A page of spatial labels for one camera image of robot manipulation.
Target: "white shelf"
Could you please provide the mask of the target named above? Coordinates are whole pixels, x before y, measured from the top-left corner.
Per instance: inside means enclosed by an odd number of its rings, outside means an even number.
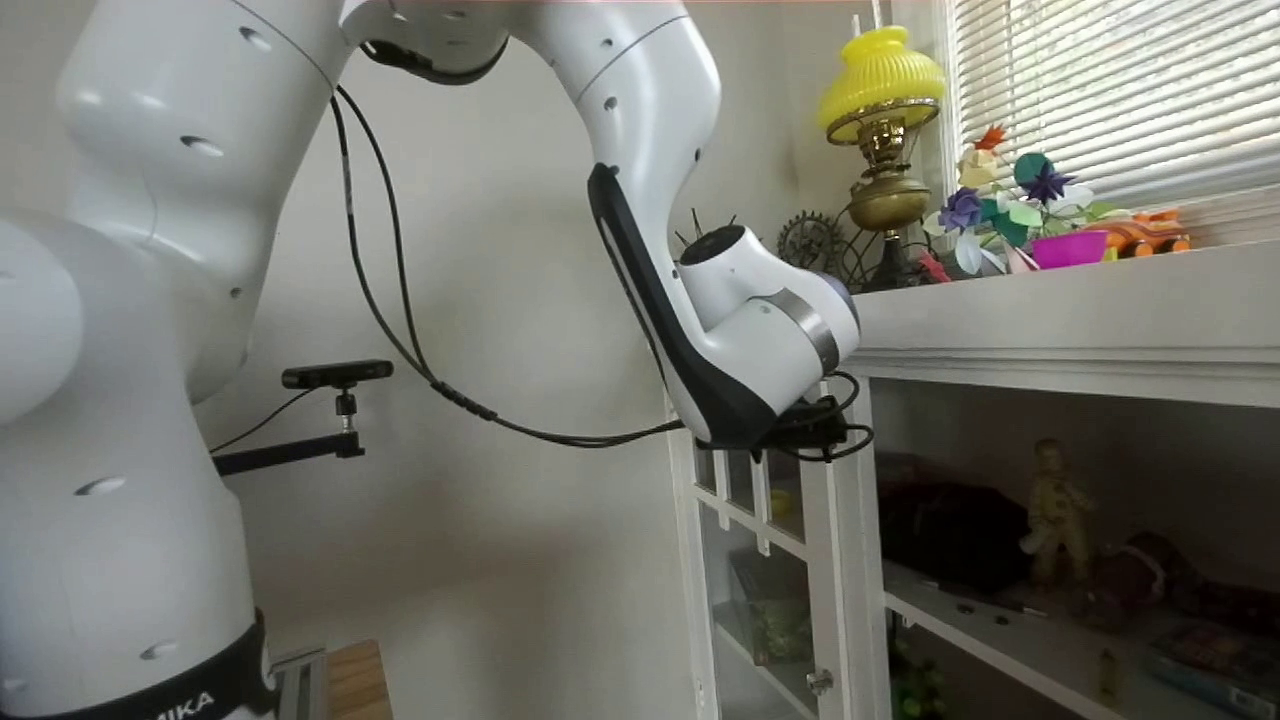
[[[735,507],[733,500],[719,500],[719,495],[711,495],[705,487],[694,487],[694,500],[705,507],[711,507],[719,515],[719,524],[735,524],[735,529],[751,530],[765,542],[759,552],[782,549],[788,554],[806,565],[804,539],[793,535],[788,529],[775,529],[775,524],[766,524],[766,520],[759,520],[759,515],[751,515],[751,510]]]
[[[856,296],[853,371],[1280,408],[1280,242]]]
[[[751,650],[751,616],[735,602],[711,607],[716,636],[738,650],[754,671],[765,676],[766,688],[775,688],[779,700],[788,700],[804,720],[815,720],[815,700],[804,684],[806,669],[804,662],[759,662]]]
[[[1145,669],[1140,636],[1102,636],[1063,620],[998,610],[981,600],[961,600],[921,580],[914,573],[885,573],[885,602],[908,624],[957,643],[961,650],[993,662],[1015,684],[1063,704],[1088,720],[1226,720]],[[1120,661],[1120,704],[1100,700],[1100,650]]]

